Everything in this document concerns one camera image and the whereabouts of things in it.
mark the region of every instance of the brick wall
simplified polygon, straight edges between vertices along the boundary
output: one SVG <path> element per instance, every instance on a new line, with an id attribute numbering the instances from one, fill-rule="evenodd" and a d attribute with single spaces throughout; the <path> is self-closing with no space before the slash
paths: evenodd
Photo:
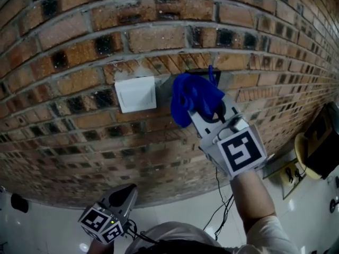
<path id="1" fill-rule="evenodd" d="M 139 204 L 216 187 L 168 106 L 122 114 L 117 79 L 222 71 L 268 154 L 336 96 L 335 0 L 0 0 L 0 182 L 83 206 L 136 183 Z"/>

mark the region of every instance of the black strap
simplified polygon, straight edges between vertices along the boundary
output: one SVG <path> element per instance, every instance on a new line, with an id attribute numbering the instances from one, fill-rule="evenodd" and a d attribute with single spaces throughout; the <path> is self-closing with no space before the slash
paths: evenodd
<path id="1" fill-rule="evenodd" d="M 189 240 L 160 241 L 149 248 L 140 248 L 136 254 L 187 254 L 187 253 L 231 254 L 224 248 Z"/>

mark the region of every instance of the white light switch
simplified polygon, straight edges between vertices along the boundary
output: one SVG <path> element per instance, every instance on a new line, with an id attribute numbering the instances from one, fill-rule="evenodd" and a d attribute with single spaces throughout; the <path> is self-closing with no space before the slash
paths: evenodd
<path id="1" fill-rule="evenodd" d="M 123 113 L 157 107 L 153 76 L 116 81 L 115 89 Z"/>

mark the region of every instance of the white tile floor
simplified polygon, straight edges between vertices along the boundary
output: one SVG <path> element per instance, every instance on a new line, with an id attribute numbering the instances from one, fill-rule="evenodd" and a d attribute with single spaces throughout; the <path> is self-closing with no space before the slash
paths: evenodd
<path id="1" fill-rule="evenodd" d="M 336 175 L 339 175 L 339 169 L 331 174 Z M 269 179 L 264 184 L 272 195 L 282 226 L 301 253 L 313 250 L 323 253 L 339 237 L 339 211 L 329 212 L 330 200 L 339 196 L 334 180 L 328 184 L 326 180 L 306 178 L 286 201 L 282 200 L 280 185 Z M 231 195 L 230 186 L 221 191 L 227 198 Z M 186 222 L 203 228 L 220 205 L 216 190 L 172 204 L 133 210 L 131 219 L 137 222 L 139 231 L 167 221 Z M 83 254 L 80 244 L 89 246 L 91 243 L 77 224 L 79 210 L 30 203 L 28 213 L 24 214 L 12 209 L 8 194 L 0 196 L 0 208 L 0 243 L 8 242 L 6 254 Z M 219 210 L 206 229 L 208 233 L 214 233 L 221 217 L 222 210 Z M 234 205 L 219 242 L 223 246 L 235 247 L 245 241 L 242 222 Z M 117 239 L 115 253 L 123 254 L 130 242 L 129 238 Z"/>

